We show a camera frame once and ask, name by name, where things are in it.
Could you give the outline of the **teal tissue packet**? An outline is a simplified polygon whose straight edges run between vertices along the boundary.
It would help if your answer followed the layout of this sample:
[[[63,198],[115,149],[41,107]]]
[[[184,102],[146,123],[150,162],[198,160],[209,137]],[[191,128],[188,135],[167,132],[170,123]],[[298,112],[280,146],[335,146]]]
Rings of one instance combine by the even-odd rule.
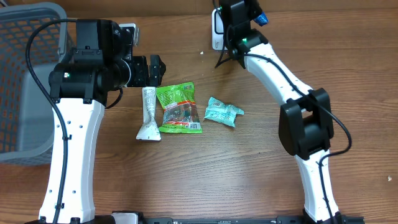
[[[226,105],[222,101],[211,97],[208,101],[204,118],[234,128],[237,115],[244,115],[244,111],[234,105]]]

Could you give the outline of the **green snack bag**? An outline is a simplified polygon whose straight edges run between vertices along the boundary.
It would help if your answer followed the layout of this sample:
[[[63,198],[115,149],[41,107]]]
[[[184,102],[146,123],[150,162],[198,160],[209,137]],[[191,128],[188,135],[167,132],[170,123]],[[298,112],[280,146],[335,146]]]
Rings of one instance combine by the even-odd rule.
[[[201,134],[203,132],[194,100],[193,82],[156,89],[157,99],[164,110],[159,127],[162,133]]]

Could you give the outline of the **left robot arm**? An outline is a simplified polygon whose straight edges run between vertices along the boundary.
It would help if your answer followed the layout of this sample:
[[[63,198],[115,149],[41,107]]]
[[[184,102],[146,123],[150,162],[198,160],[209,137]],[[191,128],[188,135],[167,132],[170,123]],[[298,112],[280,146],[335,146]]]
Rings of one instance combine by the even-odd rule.
[[[53,108],[54,137],[50,175],[38,223],[140,224],[137,212],[97,215],[93,171],[98,131],[109,108],[108,93],[142,90],[143,124],[138,140],[160,141],[155,121],[156,91],[165,73],[158,55],[135,56],[139,30],[133,23],[77,19],[77,46],[49,75],[43,94]]]

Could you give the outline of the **white tube with gold cap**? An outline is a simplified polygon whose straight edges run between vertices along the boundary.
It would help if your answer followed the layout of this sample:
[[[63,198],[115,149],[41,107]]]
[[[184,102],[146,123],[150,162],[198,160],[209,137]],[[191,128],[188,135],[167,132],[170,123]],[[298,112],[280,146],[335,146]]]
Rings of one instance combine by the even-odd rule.
[[[160,141],[160,131],[155,120],[156,111],[156,87],[144,87],[142,89],[143,124],[136,136],[137,140]]]

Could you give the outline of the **blue snack wrapper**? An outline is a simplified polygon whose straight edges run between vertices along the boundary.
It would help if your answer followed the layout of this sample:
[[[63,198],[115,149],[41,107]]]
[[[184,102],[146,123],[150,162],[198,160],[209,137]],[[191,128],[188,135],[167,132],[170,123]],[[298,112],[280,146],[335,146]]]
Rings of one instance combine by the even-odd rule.
[[[264,12],[262,12],[260,15],[258,15],[255,19],[254,22],[259,25],[259,26],[265,26],[268,25],[269,20]]]

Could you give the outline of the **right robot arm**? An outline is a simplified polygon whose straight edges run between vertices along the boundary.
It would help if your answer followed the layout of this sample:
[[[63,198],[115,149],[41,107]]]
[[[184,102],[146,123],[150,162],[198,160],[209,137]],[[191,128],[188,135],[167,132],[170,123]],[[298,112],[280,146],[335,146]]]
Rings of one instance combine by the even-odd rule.
[[[223,43],[229,56],[254,74],[280,106],[279,139],[295,157],[303,184],[306,223],[344,223],[333,198],[328,158],[334,135],[330,98],[300,81],[257,29],[267,19],[257,1],[219,1]]]

